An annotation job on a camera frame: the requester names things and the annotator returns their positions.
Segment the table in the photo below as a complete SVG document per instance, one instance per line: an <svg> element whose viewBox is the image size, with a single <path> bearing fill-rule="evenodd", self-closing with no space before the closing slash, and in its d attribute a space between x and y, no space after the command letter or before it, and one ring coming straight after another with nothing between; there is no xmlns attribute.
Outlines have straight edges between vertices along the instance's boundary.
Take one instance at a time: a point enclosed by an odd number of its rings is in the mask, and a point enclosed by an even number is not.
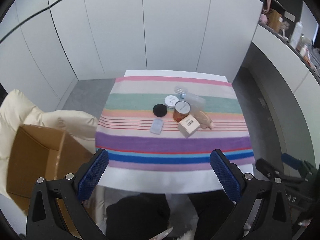
<svg viewBox="0 0 320 240"><path fill-rule="evenodd" d="M206 99L215 124L184 138L172 119L163 117L160 135L149 132L152 108L174 94L176 85ZM253 174L253 151L236 94L223 76L167 70L127 70L115 85L100 117L96 147L109 152L99 185L149 193L195 193L222 188L210 166L220 148L240 170Z"/></svg>

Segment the jar lid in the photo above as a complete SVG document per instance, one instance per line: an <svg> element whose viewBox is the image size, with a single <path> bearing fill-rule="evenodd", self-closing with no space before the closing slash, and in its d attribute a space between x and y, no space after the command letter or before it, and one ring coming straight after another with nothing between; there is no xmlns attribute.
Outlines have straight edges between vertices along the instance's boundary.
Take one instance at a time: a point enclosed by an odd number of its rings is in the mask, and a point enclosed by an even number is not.
<svg viewBox="0 0 320 240"><path fill-rule="evenodd" d="M176 96L170 95L167 96L164 99L164 103L167 107L169 108L174 108L174 106L176 105L176 103L179 101L179 98L177 98Z"/></svg>
<svg viewBox="0 0 320 240"><path fill-rule="evenodd" d="M168 109L163 104L158 104L153 107L153 113L157 117L164 117L168 112Z"/></svg>
<svg viewBox="0 0 320 240"><path fill-rule="evenodd" d="M174 108L180 114L190 113L190 105L186 101L177 102Z"/></svg>

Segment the striped tablecloth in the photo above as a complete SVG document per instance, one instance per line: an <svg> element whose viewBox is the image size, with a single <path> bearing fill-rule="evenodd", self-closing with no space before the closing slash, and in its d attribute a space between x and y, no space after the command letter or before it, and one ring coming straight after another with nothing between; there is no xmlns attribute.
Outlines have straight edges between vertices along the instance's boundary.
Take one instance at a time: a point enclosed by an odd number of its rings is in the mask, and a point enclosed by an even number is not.
<svg viewBox="0 0 320 240"><path fill-rule="evenodd" d="M160 135L149 132L152 108L174 94L176 85L206 100L215 125L189 138L177 129L172 110L163 117ZM210 153L219 148L237 165L254 163L248 129L228 82L162 76L117 78L100 117L96 147L109 152L109 166L154 172L211 170Z"/></svg>

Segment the person's leg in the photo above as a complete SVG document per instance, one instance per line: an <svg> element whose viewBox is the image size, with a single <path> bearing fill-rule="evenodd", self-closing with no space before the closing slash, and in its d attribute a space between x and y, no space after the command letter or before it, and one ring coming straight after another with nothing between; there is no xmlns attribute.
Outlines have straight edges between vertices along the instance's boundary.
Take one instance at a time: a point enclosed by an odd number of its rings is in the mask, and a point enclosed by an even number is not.
<svg viewBox="0 0 320 240"><path fill-rule="evenodd" d="M210 240L231 213L234 203L223 190L188 196L199 217L194 240Z"/></svg>
<svg viewBox="0 0 320 240"><path fill-rule="evenodd" d="M170 209L163 194L129 196L107 207L109 240L149 240L167 230Z"/></svg>

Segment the blue gripper pad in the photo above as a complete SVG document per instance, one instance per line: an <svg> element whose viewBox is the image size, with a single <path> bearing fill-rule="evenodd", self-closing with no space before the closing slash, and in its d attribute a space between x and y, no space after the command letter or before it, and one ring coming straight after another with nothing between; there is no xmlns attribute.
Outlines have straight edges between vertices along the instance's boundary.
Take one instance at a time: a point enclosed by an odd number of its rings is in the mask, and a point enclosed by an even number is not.
<svg viewBox="0 0 320 240"><path fill-rule="evenodd" d="M241 199L241 186L232 171L229 169L228 165L225 163L226 160L228 162L229 160L225 156L223 158L225 160L222 158L223 157L218 154L217 150L214 150L210 155L210 165L216 173L228 198L238 203Z"/></svg>
<svg viewBox="0 0 320 240"><path fill-rule="evenodd" d="M294 168L295 170L300 169L302 166L302 161L292 157L291 155L289 155L287 153L283 153L281 155L281 161L283 163L289 165L290 167Z"/></svg>
<svg viewBox="0 0 320 240"><path fill-rule="evenodd" d="M80 202L88 200L109 163L108 152L102 150L91 167L78 183L77 198Z"/></svg>

